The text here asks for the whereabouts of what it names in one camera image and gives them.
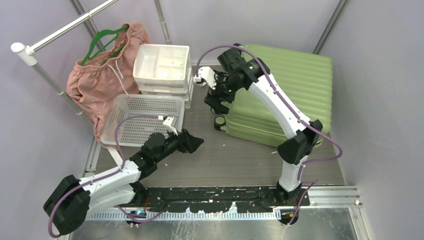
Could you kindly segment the green hard-shell suitcase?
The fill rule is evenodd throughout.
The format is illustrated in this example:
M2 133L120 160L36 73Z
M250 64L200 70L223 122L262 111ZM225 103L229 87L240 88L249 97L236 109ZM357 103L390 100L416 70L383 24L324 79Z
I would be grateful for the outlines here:
M277 85L312 121L320 120L328 134L332 120L333 61L328 56L246 44L244 48L264 61ZM224 131L236 138L277 147L287 138L267 107L251 92L238 90L224 115Z

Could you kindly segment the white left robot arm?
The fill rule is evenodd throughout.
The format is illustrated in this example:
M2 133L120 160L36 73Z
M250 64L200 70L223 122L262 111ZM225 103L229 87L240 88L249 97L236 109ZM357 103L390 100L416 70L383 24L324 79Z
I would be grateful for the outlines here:
M90 177L64 177L43 205L48 215L48 233L53 238L78 229L87 217L105 209L129 204L138 207L146 200L140 180L158 169L158 163L178 151L194 153L204 139L186 129L164 136L151 134L140 150L116 166Z

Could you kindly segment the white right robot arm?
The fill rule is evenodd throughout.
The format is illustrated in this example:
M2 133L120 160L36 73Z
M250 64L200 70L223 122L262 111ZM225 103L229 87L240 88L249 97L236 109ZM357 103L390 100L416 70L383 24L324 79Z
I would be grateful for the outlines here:
M276 197L291 205L300 193L301 166L306 162L322 133L320 120L312 121L303 114L277 84L268 66L253 53L238 45L226 45L218 57L222 72L199 66L196 83L208 85L204 102L218 115L227 115L236 92L245 89L260 100L283 130L286 141L277 147L282 158L282 172L276 184Z

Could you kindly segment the white perforated plastic basket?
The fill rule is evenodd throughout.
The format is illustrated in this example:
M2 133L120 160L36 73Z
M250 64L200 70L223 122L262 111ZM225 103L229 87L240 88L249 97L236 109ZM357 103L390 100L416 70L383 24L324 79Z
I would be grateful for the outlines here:
M100 142L115 146L141 147L150 134L168 135L162 117L174 117L173 126L182 130L185 102L177 96L120 94L112 102L112 109L103 127Z

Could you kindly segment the white plastic drawer organizer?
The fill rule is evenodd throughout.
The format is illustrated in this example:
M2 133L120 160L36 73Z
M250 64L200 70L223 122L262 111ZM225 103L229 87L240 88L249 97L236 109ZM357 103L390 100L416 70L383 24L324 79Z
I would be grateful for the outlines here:
M133 77L142 94L179 97L186 109L191 107L194 81L188 45L142 44Z

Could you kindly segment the pink cloth garment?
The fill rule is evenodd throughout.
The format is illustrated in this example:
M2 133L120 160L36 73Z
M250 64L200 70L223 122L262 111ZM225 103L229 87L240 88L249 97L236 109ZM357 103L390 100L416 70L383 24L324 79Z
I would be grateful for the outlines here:
M149 43L142 23L125 23L111 49L78 60L69 74L66 92L92 122L97 139L102 136L114 98L140 93L133 76L134 63L140 46Z

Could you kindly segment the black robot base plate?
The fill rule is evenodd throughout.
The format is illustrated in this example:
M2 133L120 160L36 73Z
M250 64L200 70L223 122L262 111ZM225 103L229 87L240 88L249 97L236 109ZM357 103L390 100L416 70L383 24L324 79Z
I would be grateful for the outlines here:
M227 213L235 205L237 213L270 213L277 207L296 207L310 204L304 188L290 199L274 186L227 186L227 187L149 187L136 200L124 207L139 207L159 212L191 213L200 211Z

